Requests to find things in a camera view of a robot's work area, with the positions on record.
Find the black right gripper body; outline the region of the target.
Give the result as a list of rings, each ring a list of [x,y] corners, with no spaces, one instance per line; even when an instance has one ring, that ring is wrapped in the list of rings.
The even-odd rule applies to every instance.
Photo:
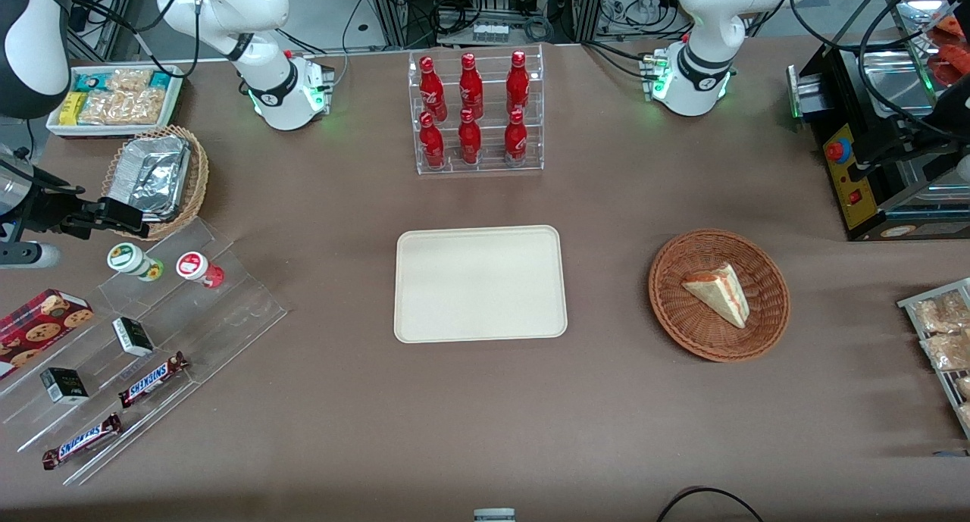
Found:
[[[44,170],[35,170],[31,190],[15,208],[15,224],[37,233],[55,233],[89,239],[93,230],[103,230],[103,221],[91,207],[96,203],[77,197],[68,183]]]

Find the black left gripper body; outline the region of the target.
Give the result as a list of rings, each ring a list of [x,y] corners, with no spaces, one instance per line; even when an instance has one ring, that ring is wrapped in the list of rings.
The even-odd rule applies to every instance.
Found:
[[[884,166],[924,156],[940,156],[962,152],[967,136],[967,117],[959,115],[928,115],[929,128],[917,127],[899,115],[890,115],[876,123],[876,150],[872,166]]]

